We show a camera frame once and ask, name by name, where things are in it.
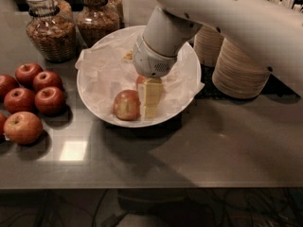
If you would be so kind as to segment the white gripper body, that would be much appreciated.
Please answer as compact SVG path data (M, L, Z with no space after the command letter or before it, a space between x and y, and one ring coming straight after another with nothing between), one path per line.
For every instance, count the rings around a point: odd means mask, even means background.
M153 51L140 34L133 47L133 64L136 72L146 78L162 78L166 76L172 66L177 62L177 57L163 56Z

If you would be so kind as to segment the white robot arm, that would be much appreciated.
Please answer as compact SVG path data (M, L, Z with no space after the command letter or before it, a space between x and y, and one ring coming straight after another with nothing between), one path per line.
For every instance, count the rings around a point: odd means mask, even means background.
M303 92L303 14L265 0L156 0L133 47L136 72L162 78L181 47L209 26L289 88Z

